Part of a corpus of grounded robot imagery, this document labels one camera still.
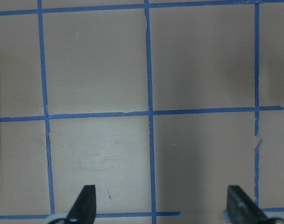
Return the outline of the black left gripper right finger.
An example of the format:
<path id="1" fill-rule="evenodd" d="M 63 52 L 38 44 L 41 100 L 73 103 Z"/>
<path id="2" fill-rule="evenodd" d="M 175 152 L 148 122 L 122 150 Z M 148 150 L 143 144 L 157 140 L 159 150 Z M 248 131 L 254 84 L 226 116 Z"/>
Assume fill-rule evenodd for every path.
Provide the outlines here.
<path id="1" fill-rule="evenodd" d="M 227 188 L 226 212 L 232 224 L 266 224 L 269 220 L 238 185 Z"/>

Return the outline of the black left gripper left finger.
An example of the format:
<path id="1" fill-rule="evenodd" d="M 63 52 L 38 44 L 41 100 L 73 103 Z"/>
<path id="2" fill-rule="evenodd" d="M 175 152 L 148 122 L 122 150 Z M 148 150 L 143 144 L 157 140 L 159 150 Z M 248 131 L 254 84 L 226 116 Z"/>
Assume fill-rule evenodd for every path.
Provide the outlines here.
<path id="1" fill-rule="evenodd" d="M 66 217 L 68 224 L 93 224 L 96 219 L 95 185 L 83 186 Z"/>

